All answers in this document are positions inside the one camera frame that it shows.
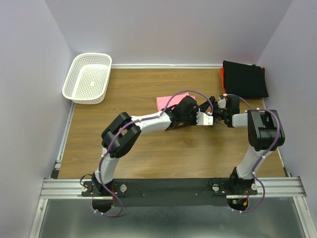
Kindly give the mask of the pink t shirt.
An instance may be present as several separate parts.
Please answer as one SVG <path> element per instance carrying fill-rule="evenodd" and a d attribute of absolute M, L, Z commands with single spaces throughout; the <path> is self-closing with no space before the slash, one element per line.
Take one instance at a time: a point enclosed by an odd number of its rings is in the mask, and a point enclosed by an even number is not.
<path fill-rule="evenodd" d="M 171 96 L 157 97 L 156 104 L 159 111 L 162 111 L 167 106 L 165 113 L 173 110 L 178 114 L 188 114 L 193 110 L 198 110 L 196 98 L 189 93 L 176 95 L 173 98 Z"/>

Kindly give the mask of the white plastic basket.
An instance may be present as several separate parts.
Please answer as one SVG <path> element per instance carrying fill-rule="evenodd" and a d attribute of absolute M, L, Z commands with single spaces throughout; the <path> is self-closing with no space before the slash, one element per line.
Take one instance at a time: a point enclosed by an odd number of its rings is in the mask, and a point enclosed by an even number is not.
<path fill-rule="evenodd" d="M 102 53 L 83 53 L 74 58 L 67 73 L 62 94 L 76 104 L 101 103 L 111 73 L 112 58 Z"/>

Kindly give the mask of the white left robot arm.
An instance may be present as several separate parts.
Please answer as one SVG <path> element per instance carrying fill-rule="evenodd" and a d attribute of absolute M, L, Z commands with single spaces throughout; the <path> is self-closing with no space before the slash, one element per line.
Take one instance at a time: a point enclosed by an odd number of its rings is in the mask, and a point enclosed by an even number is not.
<path fill-rule="evenodd" d="M 132 117 L 126 112 L 119 114 L 102 132 L 103 152 L 98 169 L 92 175 L 93 191 L 99 196 L 110 191 L 119 159 L 131 150 L 141 134 L 194 125 L 197 111 L 195 98 L 186 95 L 179 103 L 155 114 L 140 117 Z"/>

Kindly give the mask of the black folded t shirt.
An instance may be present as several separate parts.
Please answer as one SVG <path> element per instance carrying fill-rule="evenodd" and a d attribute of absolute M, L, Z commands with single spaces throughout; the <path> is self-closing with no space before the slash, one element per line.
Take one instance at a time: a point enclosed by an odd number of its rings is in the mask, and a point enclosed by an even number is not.
<path fill-rule="evenodd" d="M 269 97 L 265 82 L 265 68 L 224 60 L 224 86 L 227 94 L 242 98 Z"/>

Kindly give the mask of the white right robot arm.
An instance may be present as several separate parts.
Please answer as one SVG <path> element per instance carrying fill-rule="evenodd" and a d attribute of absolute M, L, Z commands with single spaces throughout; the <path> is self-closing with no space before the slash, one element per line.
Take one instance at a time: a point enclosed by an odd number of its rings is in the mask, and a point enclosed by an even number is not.
<path fill-rule="evenodd" d="M 215 120 L 222 120 L 229 128 L 246 127 L 248 130 L 249 148 L 241 161 L 228 178 L 212 178 L 209 181 L 215 195 L 240 195 L 245 191 L 257 192 L 256 173 L 263 161 L 282 146 L 285 133 L 280 124 L 276 110 L 260 110 L 249 108 L 240 112 L 241 97 L 223 94 L 218 100 L 211 100 L 212 111 L 208 111 L 208 103 L 198 106 L 196 112 L 197 125 L 212 125 Z"/>

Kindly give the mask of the orange folded t shirt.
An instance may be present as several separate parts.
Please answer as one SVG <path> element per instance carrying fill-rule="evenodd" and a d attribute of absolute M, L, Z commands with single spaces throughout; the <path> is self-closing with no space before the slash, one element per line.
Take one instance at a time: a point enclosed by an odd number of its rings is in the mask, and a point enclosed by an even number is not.
<path fill-rule="evenodd" d="M 223 92 L 226 93 L 225 86 L 224 86 L 224 68 L 220 68 L 220 78 L 221 78 L 221 84 L 223 88 Z"/>

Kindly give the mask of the aluminium frame rail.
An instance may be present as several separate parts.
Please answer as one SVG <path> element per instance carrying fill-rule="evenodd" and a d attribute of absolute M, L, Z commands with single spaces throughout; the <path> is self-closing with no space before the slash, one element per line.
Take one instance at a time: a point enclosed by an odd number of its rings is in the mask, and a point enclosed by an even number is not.
<path fill-rule="evenodd" d="M 259 178 L 256 182 L 258 193 L 253 197 L 261 197 L 265 186 L 265 197 L 306 197 L 302 181 L 299 177 Z M 42 185 L 41 199 L 80 199 L 82 189 L 78 179 L 45 179 Z"/>

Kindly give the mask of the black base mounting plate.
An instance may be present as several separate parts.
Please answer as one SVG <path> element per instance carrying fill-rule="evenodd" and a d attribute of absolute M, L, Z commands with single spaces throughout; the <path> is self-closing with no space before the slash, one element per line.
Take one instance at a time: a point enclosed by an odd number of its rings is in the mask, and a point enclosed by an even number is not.
<path fill-rule="evenodd" d="M 254 179 L 239 178 L 154 178 L 118 179 L 103 187 L 95 178 L 85 181 L 82 196 L 114 199 L 125 207 L 227 206 L 228 200 L 256 195 Z"/>

